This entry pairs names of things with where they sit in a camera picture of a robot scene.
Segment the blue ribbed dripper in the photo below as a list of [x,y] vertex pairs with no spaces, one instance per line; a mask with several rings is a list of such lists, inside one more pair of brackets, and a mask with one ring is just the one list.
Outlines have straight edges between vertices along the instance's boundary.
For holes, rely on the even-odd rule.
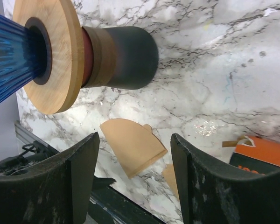
[[0,103],[31,81],[45,84],[52,50],[43,23],[30,18],[22,26],[0,15]]

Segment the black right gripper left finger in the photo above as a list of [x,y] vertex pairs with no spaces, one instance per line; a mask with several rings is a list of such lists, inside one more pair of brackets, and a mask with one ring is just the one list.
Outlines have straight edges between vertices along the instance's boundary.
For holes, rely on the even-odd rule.
[[99,150],[92,133],[15,175],[0,176],[0,224],[83,224]]

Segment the brown paper coffee filter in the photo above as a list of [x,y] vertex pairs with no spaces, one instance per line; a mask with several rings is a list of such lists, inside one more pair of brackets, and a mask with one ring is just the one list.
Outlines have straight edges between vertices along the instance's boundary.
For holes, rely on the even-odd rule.
[[104,122],[100,129],[129,179],[168,152],[150,125],[117,118]]

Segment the red and black carafe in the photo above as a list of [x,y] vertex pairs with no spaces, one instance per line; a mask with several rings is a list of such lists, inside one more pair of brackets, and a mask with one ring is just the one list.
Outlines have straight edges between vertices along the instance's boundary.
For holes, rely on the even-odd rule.
[[82,27],[82,88],[107,86],[136,90],[154,78],[159,61],[155,40],[139,27]]

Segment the orange coffee filter box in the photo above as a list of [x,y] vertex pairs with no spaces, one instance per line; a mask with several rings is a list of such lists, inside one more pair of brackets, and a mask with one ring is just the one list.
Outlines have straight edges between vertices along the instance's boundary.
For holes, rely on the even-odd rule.
[[239,169],[269,174],[280,169],[280,143],[256,136],[240,136],[234,141],[223,141],[222,147],[233,147],[229,164]]

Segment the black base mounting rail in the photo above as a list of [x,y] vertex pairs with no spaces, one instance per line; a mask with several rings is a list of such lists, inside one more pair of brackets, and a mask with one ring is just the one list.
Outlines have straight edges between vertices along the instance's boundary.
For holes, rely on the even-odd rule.
[[93,177],[88,208],[88,223],[97,224],[163,224],[151,212],[142,208],[111,185],[113,178]]

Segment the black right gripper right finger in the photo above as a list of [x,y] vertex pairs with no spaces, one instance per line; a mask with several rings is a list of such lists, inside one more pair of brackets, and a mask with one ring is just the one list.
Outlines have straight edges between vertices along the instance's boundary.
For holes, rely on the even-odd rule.
[[280,169],[244,171],[176,133],[171,154],[184,223],[280,224]]

